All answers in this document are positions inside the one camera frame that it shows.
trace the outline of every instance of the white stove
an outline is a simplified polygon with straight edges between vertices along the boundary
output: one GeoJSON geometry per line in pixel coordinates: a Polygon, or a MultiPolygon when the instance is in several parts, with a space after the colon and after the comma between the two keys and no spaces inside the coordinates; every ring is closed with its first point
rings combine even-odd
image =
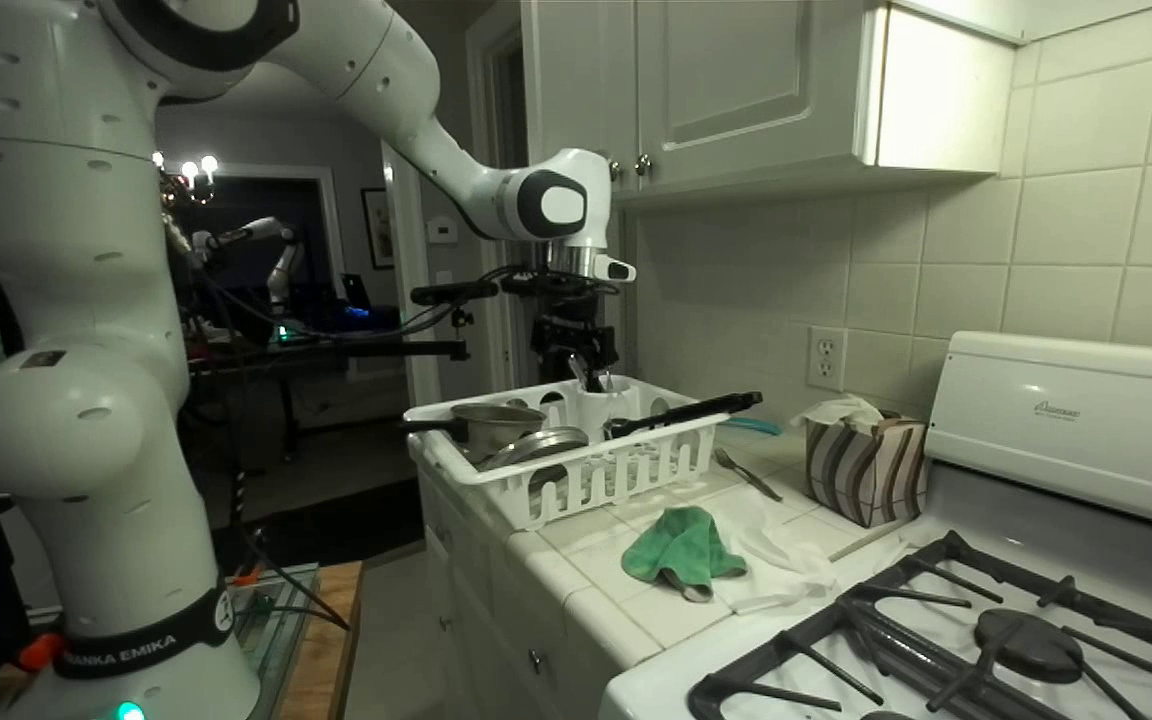
{"type": "Polygon", "coordinates": [[[1152,353],[955,335],[932,423],[930,511],[846,591],[743,605],[604,720],[1152,715],[1152,353]]]}

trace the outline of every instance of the wall outlet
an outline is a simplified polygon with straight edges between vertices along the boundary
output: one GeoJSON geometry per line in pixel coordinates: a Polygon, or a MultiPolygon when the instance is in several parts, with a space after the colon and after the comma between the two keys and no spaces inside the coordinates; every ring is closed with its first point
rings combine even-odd
{"type": "Polygon", "coordinates": [[[848,328],[807,328],[807,390],[846,390],[848,328]]]}

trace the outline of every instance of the upper cabinet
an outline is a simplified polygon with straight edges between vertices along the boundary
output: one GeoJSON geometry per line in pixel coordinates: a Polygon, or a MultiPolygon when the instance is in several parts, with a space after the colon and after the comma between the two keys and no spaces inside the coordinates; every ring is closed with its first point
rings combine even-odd
{"type": "Polygon", "coordinates": [[[636,5],[523,0],[527,155],[593,149],[624,188],[636,155],[636,5]]]}
{"type": "Polygon", "coordinates": [[[523,0],[532,155],[630,195],[1001,168],[1012,47],[873,0],[523,0]]]}

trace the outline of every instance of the striped towel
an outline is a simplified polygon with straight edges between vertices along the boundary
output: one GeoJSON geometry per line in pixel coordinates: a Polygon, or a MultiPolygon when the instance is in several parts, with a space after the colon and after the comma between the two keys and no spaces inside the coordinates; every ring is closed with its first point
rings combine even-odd
{"type": "Polygon", "coordinates": [[[807,423],[812,500],[865,529],[919,516],[930,494],[923,438],[930,430],[908,417],[873,430],[807,423]]]}

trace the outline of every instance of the doorway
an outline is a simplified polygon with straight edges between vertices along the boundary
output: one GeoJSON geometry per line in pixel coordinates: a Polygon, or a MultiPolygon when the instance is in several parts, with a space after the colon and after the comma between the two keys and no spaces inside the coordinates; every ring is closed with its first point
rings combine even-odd
{"type": "MultiPolygon", "coordinates": [[[[523,25],[520,5],[497,5],[468,30],[468,114],[474,144],[485,163],[523,168],[527,155],[527,85],[523,85],[523,25]]],[[[540,246],[485,246],[480,269],[537,266],[540,246]]],[[[493,340],[493,385],[520,390],[537,385],[540,368],[532,358],[537,303],[504,298],[485,312],[493,340]]]]}

